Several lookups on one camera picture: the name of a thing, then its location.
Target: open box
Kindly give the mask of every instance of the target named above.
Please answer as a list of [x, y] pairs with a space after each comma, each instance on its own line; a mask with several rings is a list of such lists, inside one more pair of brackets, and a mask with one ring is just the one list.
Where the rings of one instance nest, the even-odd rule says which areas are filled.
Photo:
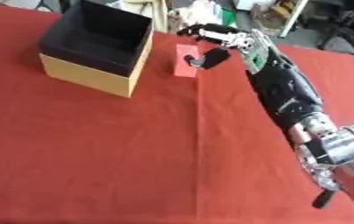
[[152, 47], [151, 18], [81, 1], [40, 40], [51, 77], [130, 97]]

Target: robotic hand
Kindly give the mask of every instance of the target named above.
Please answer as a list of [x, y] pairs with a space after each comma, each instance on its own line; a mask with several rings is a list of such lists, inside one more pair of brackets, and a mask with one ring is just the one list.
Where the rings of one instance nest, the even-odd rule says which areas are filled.
[[[298, 67], [258, 30], [236, 31], [216, 24], [193, 25], [179, 35], [196, 35], [236, 48], [260, 102], [294, 148], [304, 170], [323, 189], [313, 203], [326, 205], [334, 192], [344, 190], [354, 200], [354, 124], [338, 128], [323, 112], [323, 101]], [[188, 62], [210, 68], [217, 63]]]

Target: table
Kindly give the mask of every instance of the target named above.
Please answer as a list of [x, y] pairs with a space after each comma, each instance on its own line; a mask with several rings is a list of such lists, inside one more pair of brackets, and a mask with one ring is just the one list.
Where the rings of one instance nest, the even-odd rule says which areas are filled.
[[[192, 40], [157, 32], [128, 100], [45, 75], [38, 38], [57, 18], [0, 6], [1, 223], [354, 224], [341, 192], [311, 207], [320, 191], [235, 52], [198, 79], [173, 77], [175, 44]], [[354, 56], [281, 49], [333, 120], [354, 123]]]

